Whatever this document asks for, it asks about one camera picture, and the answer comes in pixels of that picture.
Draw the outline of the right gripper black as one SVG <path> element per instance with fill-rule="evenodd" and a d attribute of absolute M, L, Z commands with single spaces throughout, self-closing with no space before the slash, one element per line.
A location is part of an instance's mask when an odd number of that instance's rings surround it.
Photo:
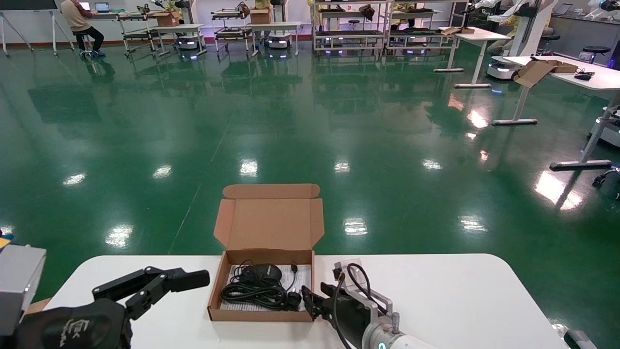
<path fill-rule="evenodd" d="M 393 302 L 382 294 L 371 291 L 386 306 L 386 313 L 376 303 L 357 300 L 343 291 L 342 283 L 328 285 L 321 282 L 324 298 L 306 286 L 301 287 L 304 309 L 314 322 L 323 318 L 332 325 L 346 349 L 391 349 L 394 344 L 392 322 Z"/>

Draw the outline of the left gripper black cover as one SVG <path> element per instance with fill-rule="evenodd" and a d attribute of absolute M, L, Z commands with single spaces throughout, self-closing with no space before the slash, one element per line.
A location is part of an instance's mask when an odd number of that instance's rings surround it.
<path fill-rule="evenodd" d="M 146 267 L 94 287 L 92 303 L 24 316 L 10 336 L 10 348 L 129 349 L 133 332 L 127 316 L 137 320 L 169 292 L 190 291 L 209 284 L 210 274 L 206 270 Z M 125 308 L 113 302 L 127 297 Z"/>

